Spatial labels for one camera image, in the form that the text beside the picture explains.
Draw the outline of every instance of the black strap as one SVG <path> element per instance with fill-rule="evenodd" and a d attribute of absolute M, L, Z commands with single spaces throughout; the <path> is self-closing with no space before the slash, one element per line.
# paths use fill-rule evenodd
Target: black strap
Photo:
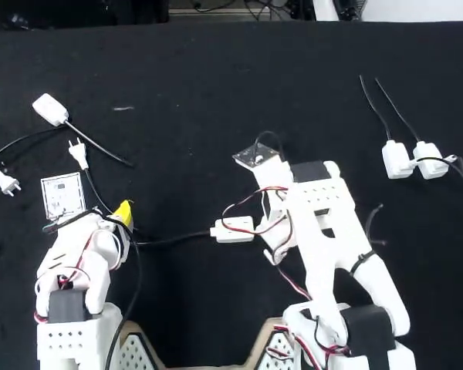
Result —
<path fill-rule="evenodd" d="M 371 258 L 372 256 L 374 256 L 376 253 L 376 251 L 373 249 L 371 250 L 370 252 L 368 253 L 365 253 L 365 254 L 361 254 L 360 256 L 358 256 L 358 261 L 355 262 L 355 264 L 353 265 L 352 269 L 350 270 L 350 275 L 354 276 L 355 275 L 355 271 L 357 271 L 357 268 L 360 267 L 360 265 L 364 262 L 367 262 L 367 260 L 369 258 Z"/>

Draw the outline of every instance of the red wire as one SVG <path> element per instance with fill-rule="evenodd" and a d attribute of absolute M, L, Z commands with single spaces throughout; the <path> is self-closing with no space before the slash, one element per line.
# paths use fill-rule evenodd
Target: red wire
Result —
<path fill-rule="evenodd" d="M 279 220 L 277 220 L 273 225 L 269 226 L 267 229 L 265 230 L 262 230 L 262 231 L 259 231 L 259 232 L 255 232 L 255 231 L 250 231 L 250 230 L 246 230 L 246 229 L 241 229 L 241 228 L 238 228 L 238 227 L 232 227 L 232 226 L 229 226 L 225 223 L 225 220 L 223 220 L 225 218 L 225 215 L 226 213 L 236 207 L 236 206 L 239 206 L 243 203 L 245 203 L 246 201 L 250 200 L 253 196 L 255 196 L 256 194 L 258 193 L 262 193 L 262 192 L 265 192 L 265 191 L 269 191 L 269 190 L 283 190 L 283 191 L 287 191 L 288 188 L 287 187 L 264 187 L 262 189 L 259 189 L 259 190 L 256 190 L 254 193 L 252 193 L 251 195 L 249 195 L 248 197 L 246 197 L 245 199 L 239 201 L 238 203 L 234 203 L 230 206 L 228 206 L 228 208 L 226 208 L 223 213 L 221 214 L 221 224 L 223 225 L 224 228 L 228 229 L 228 230 L 231 230 L 231 231 L 237 231 L 239 233 L 246 233 L 246 234 L 252 234 L 252 235 L 260 235 L 260 234 L 264 234 L 265 232 L 267 231 L 270 231 L 273 227 L 277 226 L 280 222 L 282 222 L 283 220 L 285 220 L 285 217 L 281 217 Z"/>

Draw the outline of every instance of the black tablecloth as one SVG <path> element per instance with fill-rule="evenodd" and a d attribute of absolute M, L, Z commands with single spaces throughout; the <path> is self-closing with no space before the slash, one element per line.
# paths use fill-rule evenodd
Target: black tablecloth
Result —
<path fill-rule="evenodd" d="M 100 192 L 114 207 L 134 200 L 136 222 L 154 238 L 205 230 L 223 208 L 255 189 L 231 155 L 262 130 L 281 135 L 291 163 L 334 160 L 362 220 L 373 225 L 411 316 L 422 369 L 463 368 L 463 183 L 450 172 L 388 180 L 384 129 L 368 109 L 358 75 L 377 76 L 424 140 L 463 156 L 463 24 L 163 25 L 0 34 L 0 147 L 48 127 L 31 108 L 53 94 L 73 122 L 135 161 L 130 170 L 91 150 Z M 376 87 L 371 86 L 374 94 Z M 397 140 L 414 141 L 382 99 Z M 114 107 L 133 109 L 114 111 Z M 0 159 L 19 178 L 0 194 L 0 368 L 35 362 L 35 270 L 54 236 L 39 180 L 78 170 L 70 131 Z M 88 203 L 94 204 L 89 197 Z M 259 203 L 245 207 L 243 214 Z M 143 255 L 143 294 L 132 319 L 170 366 L 243 362 L 263 321 L 300 297 L 262 256 L 264 244 L 200 239 Z M 110 300 L 126 307 L 132 257 L 112 276 Z M 285 269 L 302 281 L 298 252 Z M 336 295 L 365 302 L 336 278 Z"/>

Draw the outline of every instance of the white connector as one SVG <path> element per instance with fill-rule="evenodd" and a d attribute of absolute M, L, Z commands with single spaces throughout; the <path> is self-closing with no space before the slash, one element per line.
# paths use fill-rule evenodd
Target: white connector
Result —
<path fill-rule="evenodd" d="M 418 161 L 420 158 L 426 157 L 442 158 L 442 155 L 434 143 L 419 141 L 414 149 L 414 157 L 415 160 Z M 448 162 L 454 162 L 456 159 L 456 156 L 448 156 L 445 158 Z M 438 160 L 421 160 L 418 161 L 418 169 L 422 173 L 424 179 L 430 180 L 444 176 L 449 170 L 449 165 Z"/>
<path fill-rule="evenodd" d="M 69 112 L 65 106 L 56 101 L 51 95 L 41 95 L 32 108 L 51 125 L 60 126 L 69 119 Z"/>
<path fill-rule="evenodd" d="M 388 140 L 383 147 L 383 161 L 386 167 L 387 177 L 390 179 L 404 179 L 409 177 L 417 166 L 410 161 L 407 148 L 403 143 L 396 143 L 394 140 Z"/>
<path fill-rule="evenodd" d="M 250 216 L 229 217 L 223 220 L 229 227 L 254 231 L 254 220 Z M 215 221 L 215 226 L 209 229 L 211 236 L 216 238 L 218 243 L 239 243 L 243 241 L 253 241 L 254 234 L 242 233 L 240 231 L 229 230 L 223 226 L 221 219 Z"/>
<path fill-rule="evenodd" d="M 17 179 L 7 176 L 2 171 L 0 171 L 0 189 L 2 190 L 3 194 L 8 194 L 13 197 L 13 191 L 21 190 L 21 187 L 19 186 L 19 181 Z"/>
<path fill-rule="evenodd" d="M 72 145 L 72 142 L 69 140 L 69 153 L 73 156 L 74 160 L 79 163 L 81 170 L 87 170 L 90 168 L 86 159 L 86 144 L 81 143 L 79 138 L 77 138 L 76 145 Z"/>

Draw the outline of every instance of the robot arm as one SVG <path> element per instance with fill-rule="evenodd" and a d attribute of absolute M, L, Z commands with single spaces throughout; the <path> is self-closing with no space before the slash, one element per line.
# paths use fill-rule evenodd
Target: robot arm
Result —
<path fill-rule="evenodd" d="M 132 227 L 123 202 L 110 218 Z M 122 315 L 106 303 L 110 271 L 127 259 L 129 240 L 120 225 L 85 214 L 58 229 L 35 284 L 38 360 L 41 369 L 105 368 Z M 119 363 L 118 346 L 111 367 Z"/>
<path fill-rule="evenodd" d="M 251 153 L 259 153 L 260 157 L 251 158 Z M 312 300 L 290 306 L 283 319 L 291 336 L 300 338 L 307 347 L 304 350 L 312 352 L 314 365 L 319 370 L 327 365 L 332 370 L 366 370 L 375 368 L 380 361 L 377 368 L 386 370 L 415 368 L 411 350 L 394 340 L 410 329 L 407 310 L 384 262 L 372 251 L 337 165 L 312 162 L 290 166 L 279 159 L 277 152 L 261 144 L 234 158 L 254 173 L 261 188 L 288 188 L 281 201 L 269 194 L 270 211 L 258 229 L 289 215 L 261 236 L 269 245 L 265 255 L 272 264 L 279 264 L 289 248 L 299 248 Z M 294 232 L 283 243 L 290 223 Z M 325 229 L 331 229 L 332 235 L 325 235 Z M 336 268 L 350 272 L 374 304 L 349 308 L 337 303 L 333 295 Z M 305 310 L 312 318 L 304 316 Z M 365 337 L 380 340 L 371 343 L 361 335 L 362 331 L 369 333 Z M 349 354 L 340 351 L 347 346 Z M 326 360 L 327 347 L 336 351 L 329 353 Z"/>

